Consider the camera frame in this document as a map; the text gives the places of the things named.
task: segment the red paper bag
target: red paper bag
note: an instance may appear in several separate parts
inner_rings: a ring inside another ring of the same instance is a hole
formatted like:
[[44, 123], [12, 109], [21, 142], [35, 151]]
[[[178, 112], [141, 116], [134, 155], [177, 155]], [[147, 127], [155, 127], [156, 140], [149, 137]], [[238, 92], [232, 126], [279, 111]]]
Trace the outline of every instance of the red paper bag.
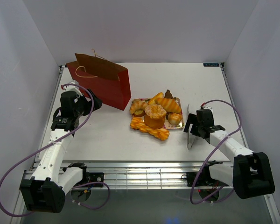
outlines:
[[90, 88], [104, 104], [124, 110], [131, 98], [127, 68], [98, 57], [75, 55], [77, 60], [66, 64], [73, 80]]

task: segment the croissant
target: croissant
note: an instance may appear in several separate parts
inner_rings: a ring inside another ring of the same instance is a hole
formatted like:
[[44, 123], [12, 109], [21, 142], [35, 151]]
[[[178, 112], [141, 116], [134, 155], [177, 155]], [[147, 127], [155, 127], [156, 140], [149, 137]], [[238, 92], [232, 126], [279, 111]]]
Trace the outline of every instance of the croissant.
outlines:
[[155, 95], [154, 97], [152, 97], [152, 98], [149, 100], [148, 105], [157, 104], [157, 103], [155, 102], [155, 99], [157, 99], [157, 98], [164, 98], [164, 93], [159, 92], [157, 95]]
[[133, 129], [139, 129], [143, 133], [148, 132], [154, 137], [156, 137], [157, 139], [161, 139], [162, 141], [166, 140], [170, 135], [167, 129], [151, 128], [143, 122], [142, 118], [137, 118], [137, 117], [133, 117], [130, 127]]
[[168, 121], [172, 125], [178, 125], [182, 120], [182, 114], [180, 113], [170, 113], [168, 115]]
[[135, 113], [137, 110], [144, 110], [147, 106], [145, 101], [136, 101], [130, 107], [130, 114]]
[[157, 98], [155, 99], [155, 102], [157, 104], [160, 104], [165, 111], [169, 113], [181, 113], [182, 109], [177, 104], [177, 102], [174, 99], [167, 99], [167, 98]]

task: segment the tabletop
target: tabletop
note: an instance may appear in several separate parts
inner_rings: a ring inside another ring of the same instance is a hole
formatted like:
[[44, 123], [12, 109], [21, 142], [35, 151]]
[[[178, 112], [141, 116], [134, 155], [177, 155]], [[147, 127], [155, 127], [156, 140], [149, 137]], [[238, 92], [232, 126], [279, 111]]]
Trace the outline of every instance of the tabletop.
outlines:
[[[166, 141], [160, 141], [148, 133], [133, 130], [129, 124], [129, 108], [132, 99], [151, 98], [158, 92], [171, 91], [180, 99], [184, 122], [187, 106], [189, 112], [196, 113], [200, 105], [211, 99], [230, 102], [229, 93], [220, 67], [204, 67], [202, 63], [119, 63], [129, 72], [131, 100], [124, 111], [102, 105], [93, 112], [88, 122], [75, 133], [67, 149], [64, 161], [204, 161], [214, 148], [198, 138], [192, 148], [187, 148], [187, 134], [180, 130], [170, 130]], [[64, 68], [60, 83], [72, 80], [69, 70]], [[50, 126], [54, 111], [60, 107], [59, 87], [54, 99], [49, 123], [42, 146], [49, 141]], [[238, 127], [234, 111], [222, 103], [211, 103], [215, 124], [222, 125], [227, 132]], [[240, 133], [233, 137], [243, 143]], [[219, 150], [211, 160], [228, 161]]]

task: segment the cake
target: cake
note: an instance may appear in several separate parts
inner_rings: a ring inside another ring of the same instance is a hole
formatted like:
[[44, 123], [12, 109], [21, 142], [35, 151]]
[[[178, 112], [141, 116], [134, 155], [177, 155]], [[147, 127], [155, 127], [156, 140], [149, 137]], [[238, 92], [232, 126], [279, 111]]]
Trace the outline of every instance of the cake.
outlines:
[[145, 108], [144, 123], [152, 128], [164, 126], [166, 111], [161, 105], [148, 105]]

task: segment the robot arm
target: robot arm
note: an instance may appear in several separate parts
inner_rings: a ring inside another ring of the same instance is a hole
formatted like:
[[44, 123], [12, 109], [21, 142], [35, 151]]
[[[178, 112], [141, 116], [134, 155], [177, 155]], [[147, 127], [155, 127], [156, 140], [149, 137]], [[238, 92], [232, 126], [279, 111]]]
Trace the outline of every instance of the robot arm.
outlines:
[[[101, 107], [101, 100], [94, 94], [94, 109]], [[65, 87], [61, 94], [61, 107], [53, 116], [49, 143], [53, 145], [45, 150], [42, 160], [29, 180], [22, 180], [20, 190], [26, 207], [30, 211], [59, 213], [65, 202], [65, 195], [77, 183], [87, 183], [86, 166], [82, 163], [70, 164], [59, 176], [60, 166], [74, 133], [59, 142], [60, 137], [72, 132], [79, 125], [79, 118], [89, 114], [91, 102], [88, 102], [80, 90], [74, 86]]]
[[[216, 147], [226, 136], [225, 129], [214, 124], [212, 108], [205, 106], [189, 114], [184, 132], [202, 137]], [[232, 162], [233, 166], [220, 162], [209, 162], [204, 168], [203, 178], [218, 180], [234, 188], [237, 195], [250, 198], [275, 191], [269, 159], [264, 153], [255, 153], [228, 137], [219, 150]]]

